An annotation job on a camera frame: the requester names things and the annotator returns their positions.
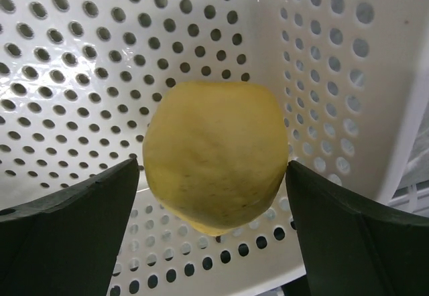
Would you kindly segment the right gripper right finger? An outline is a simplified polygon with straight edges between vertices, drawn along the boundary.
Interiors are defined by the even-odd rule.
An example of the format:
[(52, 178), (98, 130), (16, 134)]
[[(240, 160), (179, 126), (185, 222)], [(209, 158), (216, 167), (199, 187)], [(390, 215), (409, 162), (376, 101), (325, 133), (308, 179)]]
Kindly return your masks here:
[(291, 161), (286, 189), (312, 295), (427, 295), (428, 219)]

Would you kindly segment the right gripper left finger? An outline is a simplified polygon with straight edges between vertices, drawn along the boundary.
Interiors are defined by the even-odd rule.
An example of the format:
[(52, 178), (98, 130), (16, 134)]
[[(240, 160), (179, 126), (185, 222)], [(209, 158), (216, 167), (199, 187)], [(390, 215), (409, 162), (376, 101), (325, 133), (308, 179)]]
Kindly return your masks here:
[(128, 159), (1, 211), (2, 295), (106, 295), (139, 182)]

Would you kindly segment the yellow lemon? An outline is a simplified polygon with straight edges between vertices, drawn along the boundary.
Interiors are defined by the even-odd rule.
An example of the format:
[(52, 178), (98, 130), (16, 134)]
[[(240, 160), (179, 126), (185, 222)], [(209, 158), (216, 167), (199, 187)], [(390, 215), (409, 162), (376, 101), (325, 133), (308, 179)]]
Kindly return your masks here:
[(162, 99), (142, 153), (161, 205), (197, 231), (221, 236), (272, 205), (288, 164), (288, 136), (268, 88), (189, 81)]

